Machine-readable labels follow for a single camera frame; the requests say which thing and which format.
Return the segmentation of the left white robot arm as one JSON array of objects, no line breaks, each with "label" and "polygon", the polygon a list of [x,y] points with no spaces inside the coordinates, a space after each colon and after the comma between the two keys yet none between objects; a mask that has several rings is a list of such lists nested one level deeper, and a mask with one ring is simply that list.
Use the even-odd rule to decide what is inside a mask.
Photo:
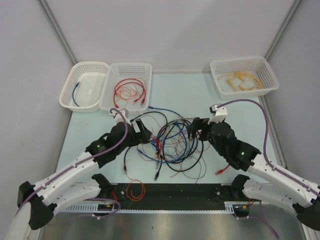
[{"label": "left white robot arm", "polygon": [[38,230],[61,210],[84,200],[110,197],[113,187],[97,171],[114,161],[126,148],[149,142],[152,132],[140,119],[136,124],[139,132],[130,122],[118,122],[109,133],[93,141],[60,171],[35,184],[29,181],[22,183],[18,189],[17,206],[21,208],[30,203],[29,227]]}]

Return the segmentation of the black mounting base plate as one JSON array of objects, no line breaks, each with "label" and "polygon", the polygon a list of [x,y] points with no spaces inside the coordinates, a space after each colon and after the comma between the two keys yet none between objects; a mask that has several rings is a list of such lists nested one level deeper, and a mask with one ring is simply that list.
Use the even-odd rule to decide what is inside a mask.
[{"label": "black mounting base plate", "polygon": [[230,185],[219,183],[118,183],[97,196],[116,200],[121,210],[211,211],[223,210],[225,202],[249,202]]}]

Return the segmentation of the middle white plastic basket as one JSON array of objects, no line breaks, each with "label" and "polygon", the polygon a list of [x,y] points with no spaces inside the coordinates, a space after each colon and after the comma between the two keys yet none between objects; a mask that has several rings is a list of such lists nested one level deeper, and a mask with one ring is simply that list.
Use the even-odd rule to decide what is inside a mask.
[{"label": "middle white plastic basket", "polygon": [[101,110],[127,109],[143,113],[149,105],[153,67],[143,62],[112,63],[106,74],[98,106]]}]

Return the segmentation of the right white plastic basket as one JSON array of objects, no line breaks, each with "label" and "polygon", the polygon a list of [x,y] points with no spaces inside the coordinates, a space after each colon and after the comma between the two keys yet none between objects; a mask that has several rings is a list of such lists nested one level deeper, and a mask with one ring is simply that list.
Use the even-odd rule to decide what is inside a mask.
[{"label": "right white plastic basket", "polygon": [[280,87],[270,64],[262,56],[212,60],[210,70],[222,100],[264,96]]}]

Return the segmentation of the white plastic basket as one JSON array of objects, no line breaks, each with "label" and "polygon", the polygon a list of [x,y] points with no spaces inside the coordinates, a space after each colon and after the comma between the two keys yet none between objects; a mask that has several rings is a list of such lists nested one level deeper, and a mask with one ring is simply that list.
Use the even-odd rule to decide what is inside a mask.
[{"label": "white plastic basket", "polygon": [[264,96],[280,87],[270,64],[262,56],[212,60],[210,70],[222,100]]},{"label": "white plastic basket", "polygon": [[127,109],[143,113],[149,105],[153,67],[143,62],[112,63],[106,74],[98,106],[101,110]]},{"label": "white plastic basket", "polygon": [[101,61],[82,61],[75,64],[60,93],[60,105],[73,112],[98,111],[108,68],[109,65]]}]

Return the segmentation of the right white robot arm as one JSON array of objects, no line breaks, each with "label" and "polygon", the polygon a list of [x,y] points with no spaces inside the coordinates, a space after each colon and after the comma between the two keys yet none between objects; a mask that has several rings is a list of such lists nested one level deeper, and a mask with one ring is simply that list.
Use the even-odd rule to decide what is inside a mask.
[{"label": "right white robot arm", "polygon": [[207,118],[196,117],[186,129],[189,138],[199,136],[202,142],[209,142],[232,168],[268,182],[263,185],[239,174],[230,188],[230,194],[235,200],[242,201],[247,197],[265,201],[293,214],[303,225],[319,231],[319,184],[268,160],[266,154],[258,148],[237,139],[234,130],[224,121],[214,123]]}]

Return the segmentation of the left white plastic basket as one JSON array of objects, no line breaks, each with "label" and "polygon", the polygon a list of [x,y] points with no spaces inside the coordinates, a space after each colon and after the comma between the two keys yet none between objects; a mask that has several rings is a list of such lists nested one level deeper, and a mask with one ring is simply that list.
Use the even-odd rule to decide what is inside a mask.
[{"label": "left white plastic basket", "polygon": [[98,111],[108,68],[109,65],[101,61],[82,61],[75,64],[60,93],[60,105],[73,112]]}]

